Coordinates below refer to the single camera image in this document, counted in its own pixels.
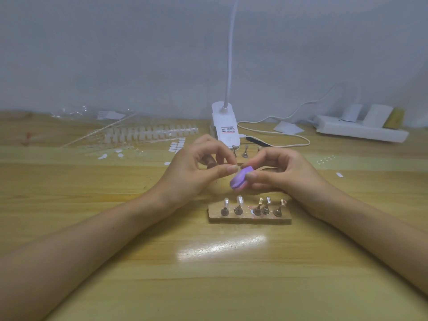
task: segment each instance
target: forearm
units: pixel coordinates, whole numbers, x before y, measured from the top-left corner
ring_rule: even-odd
[[[2,257],[0,319],[43,318],[107,259],[168,214],[160,210],[153,197],[143,195]]]
[[[428,233],[345,194],[321,209],[323,220],[428,294]]]

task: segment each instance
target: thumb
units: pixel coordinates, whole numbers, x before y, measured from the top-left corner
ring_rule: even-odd
[[[203,171],[204,175],[207,177],[208,182],[212,182],[219,178],[227,177],[238,172],[238,166],[233,166],[232,164],[219,164],[215,167]]]
[[[278,172],[254,170],[245,175],[249,183],[264,183],[277,188],[281,187],[281,175]]]

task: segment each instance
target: fingernail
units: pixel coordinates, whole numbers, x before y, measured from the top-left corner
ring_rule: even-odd
[[[234,165],[234,166],[228,166],[227,167],[227,172],[228,173],[230,173],[230,174],[232,174],[232,173],[236,173],[236,172],[238,172],[238,166],[237,165]]]
[[[245,179],[247,179],[248,181],[255,181],[256,178],[257,177],[254,172],[248,172],[247,174],[245,174]]]

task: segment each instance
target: hand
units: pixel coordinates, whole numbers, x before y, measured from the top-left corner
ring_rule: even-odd
[[[207,166],[199,169],[199,163]],[[221,141],[203,135],[174,156],[158,183],[150,190],[172,213],[196,197],[210,182],[238,171],[233,152]]]
[[[323,203],[340,193],[299,152],[285,148],[265,148],[242,167],[258,169],[275,167],[247,173],[246,188],[260,192],[281,189],[296,199],[310,213],[315,214]]]

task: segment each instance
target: left hand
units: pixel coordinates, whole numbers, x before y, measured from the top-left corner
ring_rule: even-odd
[[[207,169],[200,170],[199,163],[205,164]],[[235,172],[238,172],[238,166],[233,152],[223,142],[203,135],[177,152],[150,192],[154,192],[172,213],[190,202],[212,181]]]

